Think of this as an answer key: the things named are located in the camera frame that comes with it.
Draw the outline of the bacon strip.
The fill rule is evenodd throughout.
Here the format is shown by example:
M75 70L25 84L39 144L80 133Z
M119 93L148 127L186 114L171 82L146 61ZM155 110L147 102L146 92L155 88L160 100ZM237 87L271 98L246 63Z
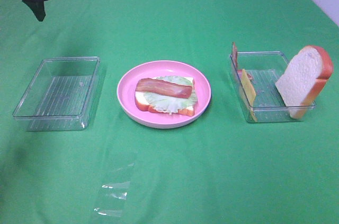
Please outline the bacon strip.
M237 71L237 75L239 76L239 78L241 78L242 75L243 75L243 70L242 69L238 69L237 57L238 57L237 46L235 45L235 42L232 42L231 59L233 61L233 64L235 65L235 68L237 69L236 70Z
M190 85L171 83L161 79L143 78L138 81L136 91L151 92L170 97L189 98L193 92L193 87Z

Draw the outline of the yellow cheese slice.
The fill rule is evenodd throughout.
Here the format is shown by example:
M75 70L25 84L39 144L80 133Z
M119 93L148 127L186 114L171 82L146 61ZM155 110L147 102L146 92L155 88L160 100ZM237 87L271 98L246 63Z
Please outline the yellow cheese slice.
M246 105L246 108L251 115L251 121L257 122L257 118L253 111L253 104L256 98L256 91L251 83L251 76L245 69L239 70L240 82L243 88L242 99Z

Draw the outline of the clear left plastic container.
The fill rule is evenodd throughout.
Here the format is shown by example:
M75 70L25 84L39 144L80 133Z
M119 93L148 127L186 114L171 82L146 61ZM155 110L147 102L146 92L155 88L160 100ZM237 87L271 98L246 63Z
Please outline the clear left plastic container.
M13 112L26 131L71 131L88 126L99 83L99 57L42 60Z

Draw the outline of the clear plastic container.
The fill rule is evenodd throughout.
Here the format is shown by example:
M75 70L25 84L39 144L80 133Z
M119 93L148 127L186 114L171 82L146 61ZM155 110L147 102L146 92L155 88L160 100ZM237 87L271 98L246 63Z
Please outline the clear plastic container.
M308 111L316 107L315 102L307 106L286 106L275 83L284 73L289 60L281 51L249 51L238 52L237 58L229 55L230 76L237 93L244 118L249 123L267 122L294 122L290 113L295 111ZM244 69L256 93L254 102L248 99L241 83L241 72Z
M13 112L26 131L71 131L88 126L99 83L99 57L42 60Z

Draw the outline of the pink round plate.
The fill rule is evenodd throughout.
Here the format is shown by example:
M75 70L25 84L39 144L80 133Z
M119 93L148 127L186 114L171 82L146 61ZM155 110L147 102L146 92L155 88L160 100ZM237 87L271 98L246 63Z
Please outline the pink round plate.
M211 86L196 68L171 60L138 65L120 79L117 98L134 121L158 129L185 126L203 114Z

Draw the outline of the clear plastic wrap strip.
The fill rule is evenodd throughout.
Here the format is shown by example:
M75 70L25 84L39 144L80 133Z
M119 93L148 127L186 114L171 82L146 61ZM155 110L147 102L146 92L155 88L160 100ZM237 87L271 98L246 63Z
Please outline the clear plastic wrap strip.
M91 223L121 223L137 160L135 151L115 152L105 159Z

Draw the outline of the clear right plastic container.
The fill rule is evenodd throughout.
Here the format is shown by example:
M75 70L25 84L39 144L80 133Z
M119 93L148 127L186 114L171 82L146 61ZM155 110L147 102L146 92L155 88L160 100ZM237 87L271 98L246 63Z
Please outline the clear right plastic container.
M238 52L237 58L229 55L230 76L237 93L244 118L249 123L267 122L294 122L290 113L295 111L308 111L316 107L315 102L307 106L286 106L275 83L284 73L289 60L281 51L249 51ZM241 83L241 72L244 69L256 93L254 102L248 99Z

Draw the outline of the green table cloth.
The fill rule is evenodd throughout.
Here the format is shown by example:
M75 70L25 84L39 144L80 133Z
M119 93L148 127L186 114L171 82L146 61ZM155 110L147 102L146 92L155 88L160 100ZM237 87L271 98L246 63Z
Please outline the green table cloth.
M1 0L1 223L97 223L99 190L132 161L118 223L338 223L338 71L301 122L247 123L229 52L324 47L338 27L311 0L51 0L38 22ZM42 59L98 56L101 93L82 131L27 132L12 113ZM205 113L182 128L131 120L122 75L178 60L208 78Z

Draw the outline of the standing white bread slice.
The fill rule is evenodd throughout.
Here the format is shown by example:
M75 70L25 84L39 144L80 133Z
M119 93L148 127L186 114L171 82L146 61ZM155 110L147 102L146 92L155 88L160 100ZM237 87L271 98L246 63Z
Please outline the standing white bread slice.
M328 52L319 46L305 46L289 62L275 86L290 117L300 119L322 91L334 71Z

